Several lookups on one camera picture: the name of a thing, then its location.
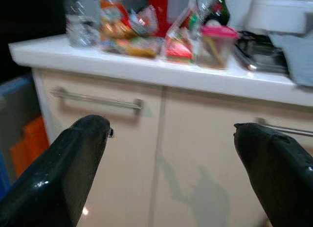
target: white countertop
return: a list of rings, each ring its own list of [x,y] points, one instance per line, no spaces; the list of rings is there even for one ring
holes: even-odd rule
[[[97,48],[75,49],[65,35],[10,44],[10,50],[13,60],[23,66],[313,106],[313,89],[299,87],[283,75],[250,72],[233,57],[228,70],[207,69],[108,54]]]

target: cream cabinet door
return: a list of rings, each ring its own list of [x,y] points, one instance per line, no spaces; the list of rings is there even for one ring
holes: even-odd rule
[[[252,101],[169,90],[155,227],[256,227],[266,215],[234,147],[234,124],[253,122]]]
[[[157,144],[161,89],[87,76],[41,71],[55,137],[88,114],[105,116],[114,129],[98,167],[78,227],[147,227]],[[134,110],[60,99],[50,92],[67,92],[133,102]]]
[[[267,124],[291,128],[293,131],[313,132],[313,108],[270,103],[263,107],[262,119]],[[313,137],[288,134],[313,156]]]

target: green bottle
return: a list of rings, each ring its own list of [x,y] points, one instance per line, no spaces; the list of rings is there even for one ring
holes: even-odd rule
[[[226,0],[216,0],[209,8],[209,13],[203,21],[203,25],[227,25],[230,18]]]

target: plastic container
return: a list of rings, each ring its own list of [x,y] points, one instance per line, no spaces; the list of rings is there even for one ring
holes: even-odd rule
[[[197,64],[202,67],[226,69],[229,54],[239,34],[227,26],[203,26],[197,55]]]

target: water bottle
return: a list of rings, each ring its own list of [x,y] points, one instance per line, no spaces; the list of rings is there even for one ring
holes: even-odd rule
[[[98,0],[65,0],[67,36],[73,47],[91,47],[99,34]]]

